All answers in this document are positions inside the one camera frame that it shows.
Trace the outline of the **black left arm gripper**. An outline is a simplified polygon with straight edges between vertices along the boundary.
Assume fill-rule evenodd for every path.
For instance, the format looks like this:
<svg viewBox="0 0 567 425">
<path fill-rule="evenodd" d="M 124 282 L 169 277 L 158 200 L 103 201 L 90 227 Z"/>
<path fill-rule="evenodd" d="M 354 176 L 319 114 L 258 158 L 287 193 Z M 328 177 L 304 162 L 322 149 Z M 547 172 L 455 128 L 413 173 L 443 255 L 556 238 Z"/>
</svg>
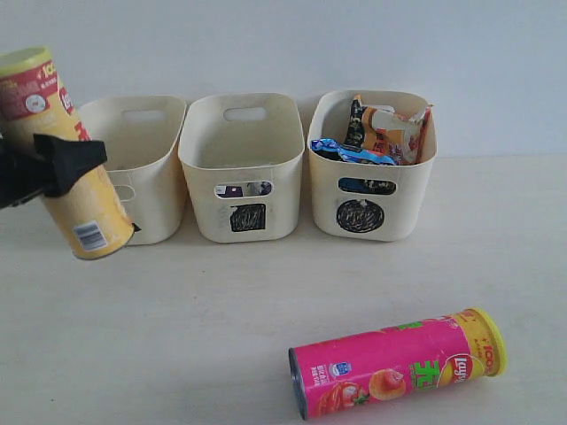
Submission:
<svg viewBox="0 0 567 425">
<path fill-rule="evenodd" d="M 98 140 L 67 141 L 34 135 L 32 150 L 1 139 L 1 208 L 23 205 L 35 197 L 63 197 L 87 173 L 107 160 Z"/>
</svg>

